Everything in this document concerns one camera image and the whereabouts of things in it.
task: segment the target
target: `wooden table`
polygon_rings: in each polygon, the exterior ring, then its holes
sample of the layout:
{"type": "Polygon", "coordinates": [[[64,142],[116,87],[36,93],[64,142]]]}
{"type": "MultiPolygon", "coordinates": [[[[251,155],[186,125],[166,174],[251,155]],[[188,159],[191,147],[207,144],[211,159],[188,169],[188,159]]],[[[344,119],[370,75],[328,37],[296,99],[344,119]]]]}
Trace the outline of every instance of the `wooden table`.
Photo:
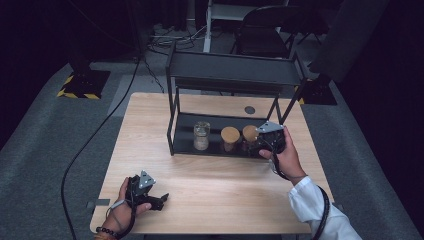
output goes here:
{"type": "MultiPolygon", "coordinates": [[[[263,117],[273,98],[180,95],[184,111],[263,117]],[[245,113],[253,106],[253,115],[245,113]]],[[[289,100],[280,99],[281,108],[289,100]]],[[[276,122],[274,114],[271,121],[276,122]]],[[[291,183],[272,173],[268,161],[175,154],[168,149],[166,131],[170,112],[168,95],[134,93],[130,99],[99,199],[117,198],[125,177],[149,173],[157,183],[149,195],[169,193],[162,211],[140,216],[133,233],[195,234],[292,234],[309,233],[298,222],[287,193],[291,183]]],[[[315,146],[299,104],[286,125],[296,144],[304,170],[333,200],[315,146]]],[[[105,219],[108,206],[97,206],[90,228],[94,232],[105,219]]]]}

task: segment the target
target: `white sleeve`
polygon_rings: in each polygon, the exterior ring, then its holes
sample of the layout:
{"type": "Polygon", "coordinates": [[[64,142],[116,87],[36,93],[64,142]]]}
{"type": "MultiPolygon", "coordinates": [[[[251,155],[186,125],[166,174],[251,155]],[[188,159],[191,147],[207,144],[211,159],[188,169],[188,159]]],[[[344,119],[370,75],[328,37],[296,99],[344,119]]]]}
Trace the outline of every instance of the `white sleeve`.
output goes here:
{"type": "MultiPolygon", "coordinates": [[[[305,177],[289,192],[289,198],[297,218],[309,224],[314,236],[324,211],[321,190],[310,177],[305,177]]],[[[361,239],[361,237],[350,225],[348,217],[330,204],[330,212],[320,239],[361,239]]]]}

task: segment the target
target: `shelf top tier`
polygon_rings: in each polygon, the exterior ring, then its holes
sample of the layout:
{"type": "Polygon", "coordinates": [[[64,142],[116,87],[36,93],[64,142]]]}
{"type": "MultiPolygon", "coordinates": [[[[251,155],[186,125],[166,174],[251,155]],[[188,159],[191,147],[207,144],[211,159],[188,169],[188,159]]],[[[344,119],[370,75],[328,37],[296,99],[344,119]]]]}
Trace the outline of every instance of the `shelf top tier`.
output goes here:
{"type": "Polygon", "coordinates": [[[298,86],[303,66],[295,53],[292,59],[275,59],[233,54],[186,52],[171,47],[166,69],[175,78],[225,80],[263,86],[298,86]]]}

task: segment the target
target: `person's right hand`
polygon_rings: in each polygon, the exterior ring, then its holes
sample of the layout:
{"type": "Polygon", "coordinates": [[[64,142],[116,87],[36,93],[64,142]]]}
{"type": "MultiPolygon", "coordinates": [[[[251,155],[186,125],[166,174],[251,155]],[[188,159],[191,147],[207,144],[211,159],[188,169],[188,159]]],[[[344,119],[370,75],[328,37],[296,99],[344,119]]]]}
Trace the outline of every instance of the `person's right hand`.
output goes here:
{"type": "MultiPolygon", "coordinates": [[[[284,126],[284,139],[286,141],[286,147],[283,152],[277,154],[280,170],[293,185],[296,185],[306,176],[306,173],[300,165],[299,155],[286,126],[284,126]]],[[[266,159],[272,159],[272,153],[266,149],[261,149],[259,154],[266,159]]]]}

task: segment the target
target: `yellow and black hazard tape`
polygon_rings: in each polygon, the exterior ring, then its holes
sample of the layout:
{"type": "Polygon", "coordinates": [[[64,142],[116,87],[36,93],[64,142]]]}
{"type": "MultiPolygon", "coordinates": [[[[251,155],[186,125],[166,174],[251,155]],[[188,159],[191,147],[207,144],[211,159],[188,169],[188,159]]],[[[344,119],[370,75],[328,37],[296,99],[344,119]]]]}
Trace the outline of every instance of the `yellow and black hazard tape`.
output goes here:
{"type": "Polygon", "coordinates": [[[88,99],[100,99],[100,94],[96,93],[83,93],[83,92],[68,92],[66,91],[66,88],[71,84],[72,79],[74,78],[74,75],[70,75],[65,83],[63,84],[62,88],[57,94],[57,97],[68,97],[68,98],[88,98],[88,99]]]}

